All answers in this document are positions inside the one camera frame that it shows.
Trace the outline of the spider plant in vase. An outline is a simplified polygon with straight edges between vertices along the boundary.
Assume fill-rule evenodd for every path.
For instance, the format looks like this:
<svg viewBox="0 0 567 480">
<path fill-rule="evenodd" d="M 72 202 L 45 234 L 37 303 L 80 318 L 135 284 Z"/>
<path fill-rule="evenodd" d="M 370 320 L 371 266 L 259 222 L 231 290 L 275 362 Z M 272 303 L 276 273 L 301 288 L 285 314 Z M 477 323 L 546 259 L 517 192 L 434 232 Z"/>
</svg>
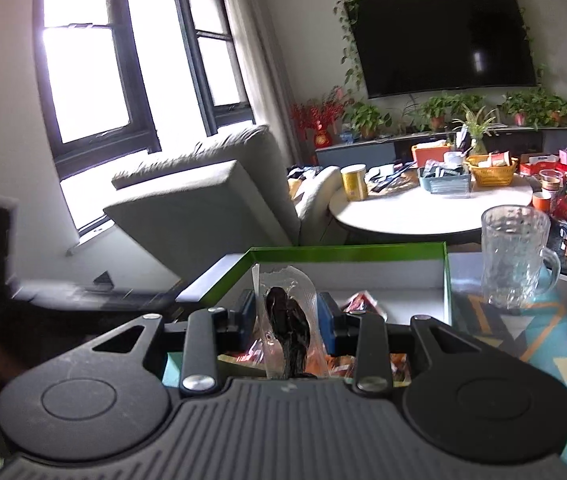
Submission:
<svg viewBox="0 0 567 480">
<path fill-rule="evenodd" d="M 455 119 L 455 148 L 465 156 L 486 155 L 485 136 L 490 136 L 489 129 L 496 122 L 495 110 L 482 106 L 479 110 L 462 105 L 463 118 Z"/>
</svg>

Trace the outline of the yellow tin can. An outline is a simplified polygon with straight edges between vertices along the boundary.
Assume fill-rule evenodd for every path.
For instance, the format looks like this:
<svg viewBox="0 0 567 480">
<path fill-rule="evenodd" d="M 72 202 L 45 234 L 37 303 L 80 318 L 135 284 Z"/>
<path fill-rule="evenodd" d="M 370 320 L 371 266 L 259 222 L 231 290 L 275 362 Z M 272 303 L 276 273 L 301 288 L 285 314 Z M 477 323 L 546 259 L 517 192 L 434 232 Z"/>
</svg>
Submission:
<svg viewBox="0 0 567 480">
<path fill-rule="evenodd" d="M 344 193 L 350 202 L 360 202 L 368 197 L 366 170 L 365 164 L 349 165 L 340 170 Z"/>
</svg>

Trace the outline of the glass mug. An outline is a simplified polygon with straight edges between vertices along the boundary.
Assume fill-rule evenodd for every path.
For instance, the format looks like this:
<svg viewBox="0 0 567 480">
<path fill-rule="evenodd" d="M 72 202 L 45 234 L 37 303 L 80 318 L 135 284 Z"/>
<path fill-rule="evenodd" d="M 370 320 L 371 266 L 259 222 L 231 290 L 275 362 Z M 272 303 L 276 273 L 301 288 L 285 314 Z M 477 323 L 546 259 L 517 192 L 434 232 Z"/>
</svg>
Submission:
<svg viewBox="0 0 567 480">
<path fill-rule="evenodd" d="M 481 217 L 482 289 L 494 307 L 520 309 L 555 288 L 561 272 L 547 247 L 551 222 L 531 207 L 501 205 Z"/>
</svg>

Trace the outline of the red white snack packet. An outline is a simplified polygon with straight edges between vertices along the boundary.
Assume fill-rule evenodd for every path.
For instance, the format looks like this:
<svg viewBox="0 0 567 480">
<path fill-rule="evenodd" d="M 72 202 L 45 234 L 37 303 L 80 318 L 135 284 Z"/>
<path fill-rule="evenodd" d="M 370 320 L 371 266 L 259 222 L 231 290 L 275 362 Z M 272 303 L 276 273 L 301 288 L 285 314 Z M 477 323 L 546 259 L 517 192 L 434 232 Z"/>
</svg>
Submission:
<svg viewBox="0 0 567 480">
<path fill-rule="evenodd" d="M 370 295 L 368 290 L 357 292 L 340 307 L 347 314 L 361 314 L 366 312 L 375 313 L 387 322 L 387 313 L 379 306 L 378 301 Z"/>
</svg>

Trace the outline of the red flower decoration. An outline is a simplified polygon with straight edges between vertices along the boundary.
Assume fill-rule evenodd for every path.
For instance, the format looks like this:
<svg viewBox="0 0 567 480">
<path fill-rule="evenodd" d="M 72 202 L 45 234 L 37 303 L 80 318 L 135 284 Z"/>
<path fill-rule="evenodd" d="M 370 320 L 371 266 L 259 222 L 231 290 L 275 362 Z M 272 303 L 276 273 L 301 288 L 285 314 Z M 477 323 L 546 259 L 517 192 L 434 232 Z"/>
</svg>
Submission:
<svg viewBox="0 0 567 480">
<path fill-rule="evenodd" d="M 293 103 L 291 118 L 297 134 L 304 142 L 312 142 L 315 150 L 333 145 L 335 124 L 343 117 L 345 92 L 342 87 L 333 87 L 326 96 L 303 103 Z"/>
</svg>

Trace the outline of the clear packet dark snack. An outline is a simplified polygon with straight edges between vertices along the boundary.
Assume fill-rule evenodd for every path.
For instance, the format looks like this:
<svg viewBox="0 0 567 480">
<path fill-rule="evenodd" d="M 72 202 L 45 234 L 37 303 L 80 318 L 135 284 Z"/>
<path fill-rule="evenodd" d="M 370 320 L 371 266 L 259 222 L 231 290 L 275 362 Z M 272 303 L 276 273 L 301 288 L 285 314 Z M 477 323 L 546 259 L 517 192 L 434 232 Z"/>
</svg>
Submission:
<svg viewBox="0 0 567 480">
<path fill-rule="evenodd" d="M 266 376 L 328 377 L 327 351 L 320 335 L 317 292 L 312 281 L 294 266 L 256 263 L 251 273 Z"/>
</svg>

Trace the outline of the round white coffee table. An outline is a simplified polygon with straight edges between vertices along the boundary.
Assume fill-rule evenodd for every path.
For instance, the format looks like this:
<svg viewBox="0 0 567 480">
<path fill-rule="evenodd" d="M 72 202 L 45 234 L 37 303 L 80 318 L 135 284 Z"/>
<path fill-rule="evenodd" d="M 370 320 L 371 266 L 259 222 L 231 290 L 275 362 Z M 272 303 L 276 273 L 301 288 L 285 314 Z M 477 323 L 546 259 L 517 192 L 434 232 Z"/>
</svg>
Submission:
<svg viewBox="0 0 567 480">
<path fill-rule="evenodd" d="M 527 206 L 533 188 L 515 176 L 503 188 L 479 188 L 468 193 L 431 194 L 416 186 L 384 196 L 351 202 L 342 191 L 329 203 L 334 219 L 347 231 L 353 244 L 398 244 L 445 242 L 450 245 L 481 240 L 481 217 L 485 210 L 500 205 Z"/>
</svg>

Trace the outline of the green cardboard box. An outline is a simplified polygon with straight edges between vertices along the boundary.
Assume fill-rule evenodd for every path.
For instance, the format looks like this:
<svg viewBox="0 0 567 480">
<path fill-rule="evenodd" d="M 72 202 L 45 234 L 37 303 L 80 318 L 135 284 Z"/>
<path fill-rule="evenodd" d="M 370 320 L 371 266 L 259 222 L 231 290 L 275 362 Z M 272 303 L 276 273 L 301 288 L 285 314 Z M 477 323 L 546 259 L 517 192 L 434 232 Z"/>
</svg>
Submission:
<svg viewBox="0 0 567 480">
<path fill-rule="evenodd" d="M 436 243 L 250 249 L 218 260 L 183 296 L 192 311 L 233 309 L 241 292 L 254 292 L 251 270 L 256 263 L 294 266 L 309 277 L 317 295 L 328 292 L 339 308 L 368 290 L 387 313 L 387 323 L 411 329 L 421 320 L 451 321 L 448 256 L 445 246 Z M 254 325 L 248 350 L 256 342 L 262 346 Z"/>
</svg>

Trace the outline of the red orange card box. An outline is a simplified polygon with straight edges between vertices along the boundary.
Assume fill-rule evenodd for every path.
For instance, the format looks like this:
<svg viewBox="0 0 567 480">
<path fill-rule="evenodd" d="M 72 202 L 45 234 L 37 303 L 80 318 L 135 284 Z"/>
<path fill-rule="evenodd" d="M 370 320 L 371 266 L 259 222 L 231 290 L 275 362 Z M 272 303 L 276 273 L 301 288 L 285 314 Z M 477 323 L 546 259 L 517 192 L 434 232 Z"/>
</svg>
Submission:
<svg viewBox="0 0 567 480">
<path fill-rule="evenodd" d="M 451 151 L 451 144 L 447 141 L 433 141 L 418 143 L 411 147 L 413 162 L 418 168 L 425 167 L 429 160 L 444 162 L 444 155 Z"/>
</svg>

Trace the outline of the orange cup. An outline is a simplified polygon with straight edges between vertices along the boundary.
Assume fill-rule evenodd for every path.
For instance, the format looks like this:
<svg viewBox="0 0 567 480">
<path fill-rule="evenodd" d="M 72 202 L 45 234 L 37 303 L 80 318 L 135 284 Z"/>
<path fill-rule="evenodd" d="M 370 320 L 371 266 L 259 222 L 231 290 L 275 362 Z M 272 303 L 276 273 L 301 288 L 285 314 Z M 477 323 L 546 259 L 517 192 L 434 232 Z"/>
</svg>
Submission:
<svg viewBox="0 0 567 480">
<path fill-rule="evenodd" d="M 550 214 L 551 203 L 553 202 L 553 194 L 547 192 L 546 190 L 541 190 L 539 192 L 534 192 L 532 196 L 532 206 L 545 214 Z"/>
</svg>

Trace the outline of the teal patterned tablecloth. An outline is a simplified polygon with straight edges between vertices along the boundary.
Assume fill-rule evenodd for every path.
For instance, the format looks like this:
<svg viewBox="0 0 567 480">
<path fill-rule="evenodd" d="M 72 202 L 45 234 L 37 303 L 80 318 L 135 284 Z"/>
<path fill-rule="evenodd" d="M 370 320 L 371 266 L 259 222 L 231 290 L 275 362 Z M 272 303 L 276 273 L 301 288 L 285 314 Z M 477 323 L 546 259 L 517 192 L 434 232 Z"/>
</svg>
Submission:
<svg viewBox="0 0 567 480">
<path fill-rule="evenodd" d="M 482 255 L 453 252 L 453 326 L 529 363 L 567 386 L 567 309 L 553 290 L 522 309 L 500 309 L 482 295 Z M 562 459 L 567 463 L 567 445 Z"/>
</svg>

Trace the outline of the black wall television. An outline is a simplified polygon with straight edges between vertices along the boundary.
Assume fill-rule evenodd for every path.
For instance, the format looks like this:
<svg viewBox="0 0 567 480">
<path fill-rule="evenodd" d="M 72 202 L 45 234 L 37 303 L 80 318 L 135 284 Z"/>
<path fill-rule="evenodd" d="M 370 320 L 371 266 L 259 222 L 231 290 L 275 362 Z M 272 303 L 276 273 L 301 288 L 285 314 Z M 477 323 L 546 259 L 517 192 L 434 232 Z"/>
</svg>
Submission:
<svg viewBox="0 0 567 480">
<path fill-rule="evenodd" d="M 354 0 L 345 10 L 370 99 L 537 84 L 518 0 Z"/>
</svg>

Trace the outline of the grey blue storage tray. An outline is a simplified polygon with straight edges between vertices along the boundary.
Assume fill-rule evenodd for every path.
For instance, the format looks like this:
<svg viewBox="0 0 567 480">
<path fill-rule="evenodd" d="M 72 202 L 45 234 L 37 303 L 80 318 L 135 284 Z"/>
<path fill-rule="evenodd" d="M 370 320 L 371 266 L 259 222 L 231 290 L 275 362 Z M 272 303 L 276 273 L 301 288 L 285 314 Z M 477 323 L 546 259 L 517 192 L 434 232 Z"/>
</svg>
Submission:
<svg viewBox="0 0 567 480">
<path fill-rule="evenodd" d="M 430 194 L 458 194 L 471 191 L 471 174 L 466 169 L 454 172 L 454 174 L 436 177 L 428 176 L 425 168 L 419 168 L 418 178 L 421 188 Z"/>
</svg>

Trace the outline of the black framed window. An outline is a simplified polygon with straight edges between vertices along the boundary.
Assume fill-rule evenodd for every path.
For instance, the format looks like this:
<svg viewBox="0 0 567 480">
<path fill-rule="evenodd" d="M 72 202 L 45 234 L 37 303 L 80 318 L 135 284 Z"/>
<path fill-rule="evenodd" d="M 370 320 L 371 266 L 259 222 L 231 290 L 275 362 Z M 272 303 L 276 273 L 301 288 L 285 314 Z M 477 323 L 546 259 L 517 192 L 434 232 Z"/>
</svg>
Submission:
<svg viewBox="0 0 567 480">
<path fill-rule="evenodd" d="M 60 179 L 254 120 L 224 0 L 33 0 Z"/>
</svg>

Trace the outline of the woven yellow basket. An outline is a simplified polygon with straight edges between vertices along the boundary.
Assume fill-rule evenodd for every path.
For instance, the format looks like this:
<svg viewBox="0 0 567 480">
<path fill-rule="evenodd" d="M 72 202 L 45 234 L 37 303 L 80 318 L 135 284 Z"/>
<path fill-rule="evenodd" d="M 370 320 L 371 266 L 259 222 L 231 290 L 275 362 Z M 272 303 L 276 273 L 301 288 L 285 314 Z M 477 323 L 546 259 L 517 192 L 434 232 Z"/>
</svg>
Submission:
<svg viewBox="0 0 567 480">
<path fill-rule="evenodd" d="M 518 159 L 513 158 L 509 166 L 494 166 L 487 155 L 472 155 L 466 158 L 465 164 L 470 170 L 475 183 L 480 188 L 502 188 L 512 184 Z"/>
</svg>

